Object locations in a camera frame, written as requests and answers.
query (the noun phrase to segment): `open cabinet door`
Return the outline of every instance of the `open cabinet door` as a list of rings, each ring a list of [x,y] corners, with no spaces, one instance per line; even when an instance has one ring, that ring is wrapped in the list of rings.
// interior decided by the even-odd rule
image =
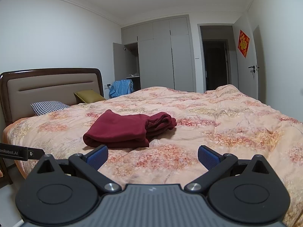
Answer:
[[[115,81],[126,78],[124,45],[113,43]]]
[[[243,14],[232,27],[237,48],[239,90],[252,98],[258,99],[256,49],[247,14]]]

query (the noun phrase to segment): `metal screw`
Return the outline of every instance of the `metal screw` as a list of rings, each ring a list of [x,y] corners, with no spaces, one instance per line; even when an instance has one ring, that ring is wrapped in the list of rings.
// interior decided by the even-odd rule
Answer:
[[[198,191],[200,190],[202,187],[200,184],[198,183],[189,183],[186,185],[186,188],[190,191]]]
[[[114,192],[119,189],[119,185],[116,183],[108,183],[104,185],[104,189],[106,189],[107,191]]]

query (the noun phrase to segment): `blue clothing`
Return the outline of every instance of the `blue clothing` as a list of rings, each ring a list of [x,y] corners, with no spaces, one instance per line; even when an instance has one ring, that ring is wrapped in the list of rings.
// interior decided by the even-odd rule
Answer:
[[[131,79],[115,81],[109,89],[109,97],[114,98],[127,95],[133,92],[133,82]]]

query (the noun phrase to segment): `dark red towel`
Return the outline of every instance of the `dark red towel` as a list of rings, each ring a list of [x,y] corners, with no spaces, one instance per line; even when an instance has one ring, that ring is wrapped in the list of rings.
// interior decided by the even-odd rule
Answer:
[[[101,144],[108,148],[149,147],[152,137],[176,125],[176,119],[165,112],[150,117],[145,114],[122,116],[106,110],[83,135],[83,141],[90,147]]]

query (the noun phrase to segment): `peach bedspread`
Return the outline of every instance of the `peach bedspread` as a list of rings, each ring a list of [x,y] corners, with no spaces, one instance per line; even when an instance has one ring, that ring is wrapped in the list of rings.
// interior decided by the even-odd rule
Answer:
[[[42,148],[57,159],[87,153],[82,136],[107,109],[126,114],[167,112],[178,125],[150,142],[149,148],[111,149],[99,169],[124,186],[126,183],[180,183],[182,187],[205,173],[197,151],[205,144],[218,153],[241,159],[263,154],[286,186],[291,205],[287,226],[302,226],[303,124],[270,106],[247,97],[232,85],[205,94],[152,87],[130,95],[20,121],[7,130],[10,144]],[[21,162],[25,174],[35,161]]]

